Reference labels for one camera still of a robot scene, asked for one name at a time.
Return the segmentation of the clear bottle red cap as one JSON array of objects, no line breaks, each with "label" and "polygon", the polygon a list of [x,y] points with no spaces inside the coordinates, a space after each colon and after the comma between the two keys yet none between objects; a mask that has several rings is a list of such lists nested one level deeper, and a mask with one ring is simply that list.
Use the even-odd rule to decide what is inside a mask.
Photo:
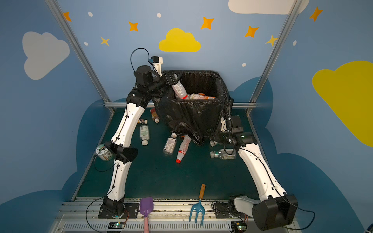
[{"label": "clear bottle red cap", "polygon": [[173,77],[175,79],[175,84],[172,85],[172,88],[176,94],[176,97],[182,100],[188,98],[187,91],[185,90],[184,86],[181,84],[179,77],[174,73]]}]

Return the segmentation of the orange juice bottle white cap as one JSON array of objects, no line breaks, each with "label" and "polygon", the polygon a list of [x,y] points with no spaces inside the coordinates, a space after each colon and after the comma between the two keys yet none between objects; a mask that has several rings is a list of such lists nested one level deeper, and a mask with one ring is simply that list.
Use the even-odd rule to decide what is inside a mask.
[{"label": "orange juice bottle white cap", "polygon": [[213,96],[206,96],[206,95],[196,94],[196,93],[188,95],[189,100],[214,100],[215,98],[216,97],[213,97]]}]

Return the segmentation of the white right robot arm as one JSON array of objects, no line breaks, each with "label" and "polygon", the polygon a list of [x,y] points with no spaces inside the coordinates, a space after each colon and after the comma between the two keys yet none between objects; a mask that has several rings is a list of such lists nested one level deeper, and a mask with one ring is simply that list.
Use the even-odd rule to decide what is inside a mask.
[{"label": "white right robot arm", "polygon": [[245,132],[239,116],[222,117],[216,132],[216,142],[232,146],[232,154],[245,163],[256,186],[259,199],[247,196],[233,198],[239,213],[254,219],[261,231],[290,226],[293,223],[298,201],[280,185],[267,165],[253,133]]}]

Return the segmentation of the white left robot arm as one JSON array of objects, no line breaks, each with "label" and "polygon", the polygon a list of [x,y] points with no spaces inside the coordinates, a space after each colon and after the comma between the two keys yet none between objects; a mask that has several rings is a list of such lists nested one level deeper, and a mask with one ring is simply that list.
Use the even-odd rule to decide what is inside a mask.
[{"label": "white left robot arm", "polygon": [[140,66],[134,72],[136,85],[126,98],[126,108],[117,131],[105,148],[114,154],[114,171],[109,192],[103,198],[98,218],[121,218],[125,213],[125,184],[132,162],[138,155],[138,149],[131,148],[131,140],[150,100],[161,97],[163,91],[177,84],[179,76],[172,71],[158,74],[150,66]]}]

